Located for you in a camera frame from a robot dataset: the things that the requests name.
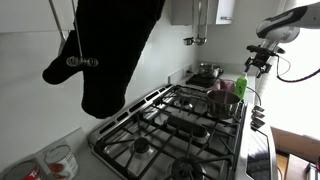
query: plastic container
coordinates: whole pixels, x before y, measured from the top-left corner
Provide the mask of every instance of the plastic container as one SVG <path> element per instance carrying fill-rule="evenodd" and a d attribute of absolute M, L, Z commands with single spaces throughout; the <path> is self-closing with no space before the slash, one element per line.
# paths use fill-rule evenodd
<path fill-rule="evenodd" d="M 236 81 L 236 88 L 234 90 L 234 93 L 239 96 L 240 99 L 243 99 L 244 94 L 247 89 L 247 73 L 243 72 L 242 76 L 240 76 Z"/>

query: cable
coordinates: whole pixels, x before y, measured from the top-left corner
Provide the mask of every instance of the cable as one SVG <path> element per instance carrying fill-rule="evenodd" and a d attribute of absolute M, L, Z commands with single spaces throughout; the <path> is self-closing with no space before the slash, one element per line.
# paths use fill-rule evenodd
<path fill-rule="evenodd" d="M 250 87 L 247 87 L 247 88 L 250 89 L 251 91 L 253 91 L 254 93 L 256 93 L 256 95 L 257 95 L 257 97 L 258 97 L 258 99 L 259 99 L 259 105 L 262 106 L 262 102 L 261 102 L 261 97 L 260 97 L 260 95 L 259 95 L 255 90 L 253 90 L 252 88 L 250 88 Z"/>
<path fill-rule="evenodd" d="M 283 76 L 283 75 L 287 74 L 287 73 L 290 71 L 290 69 L 291 69 L 291 63 L 290 63 L 288 60 L 286 60 L 285 58 L 283 58 L 283 57 L 280 57 L 280 58 L 281 58 L 282 60 L 286 61 L 286 62 L 288 63 L 288 65 L 289 65 L 289 67 L 288 67 L 288 69 L 286 70 L 286 72 L 280 74 L 281 76 Z"/>
<path fill-rule="evenodd" d="M 279 166 L 277 166 L 277 168 L 278 168 L 278 171 L 280 172 L 281 180 L 283 180 L 283 174 L 282 174 L 282 172 L 281 172 L 281 169 L 279 168 Z"/>
<path fill-rule="evenodd" d="M 301 82 L 301 81 L 305 81 L 307 79 L 310 79 L 312 78 L 313 76 L 317 75 L 318 73 L 320 73 L 320 68 L 318 70 L 316 70 L 314 73 L 311 73 L 310 75 L 308 76 L 305 76 L 301 79 L 297 79 L 297 80 L 286 80 L 286 79 L 282 79 L 279 75 L 279 59 L 280 59 L 280 56 L 278 56 L 278 62 L 277 62 L 277 78 L 280 80 L 280 81 L 283 81 L 283 82 L 286 82 L 286 83 L 297 83 L 297 82 Z"/>

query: white wall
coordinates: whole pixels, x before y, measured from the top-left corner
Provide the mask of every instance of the white wall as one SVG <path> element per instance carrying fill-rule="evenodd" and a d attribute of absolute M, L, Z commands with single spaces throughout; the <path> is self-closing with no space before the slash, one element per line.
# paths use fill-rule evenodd
<path fill-rule="evenodd" d="M 171 26 L 170 15 L 168 0 L 128 86 L 127 104 L 197 57 L 196 47 L 182 42 L 191 27 Z M 57 86 L 42 79 L 58 45 L 57 32 L 0 35 L 0 172 L 78 127 L 88 133 L 101 123 L 81 109 L 82 73 Z"/>
<path fill-rule="evenodd" d="M 259 45 L 256 27 L 267 17 L 275 16 L 281 0 L 236 0 L 231 25 L 210 25 L 208 42 L 199 48 L 199 60 L 243 64 L 252 54 L 248 45 Z"/>

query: pot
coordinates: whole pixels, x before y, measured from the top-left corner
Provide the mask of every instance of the pot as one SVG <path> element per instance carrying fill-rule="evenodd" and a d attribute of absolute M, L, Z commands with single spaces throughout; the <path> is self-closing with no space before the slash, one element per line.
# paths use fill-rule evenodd
<path fill-rule="evenodd" d="M 214 64 L 201 63 L 198 74 L 202 77 L 215 78 L 218 77 L 220 67 Z"/>
<path fill-rule="evenodd" d="M 225 90 L 211 90 L 207 92 L 209 115 L 220 120 L 235 116 L 241 99 L 234 93 Z"/>

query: backsplash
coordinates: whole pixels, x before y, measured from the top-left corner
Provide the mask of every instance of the backsplash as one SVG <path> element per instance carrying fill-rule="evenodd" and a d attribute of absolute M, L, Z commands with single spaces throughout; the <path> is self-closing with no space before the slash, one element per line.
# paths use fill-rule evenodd
<path fill-rule="evenodd" d="M 197 47 L 182 41 L 192 35 L 191 27 L 171 26 L 170 16 L 167 0 L 127 88 L 126 104 L 197 59 Z M 88 133 L 102 122 L 81 109 L 82 73 L 56 86 L 42 79 L 59 43 L 58 32 L 0 34 L 0 172 L 78 127 Z"/>

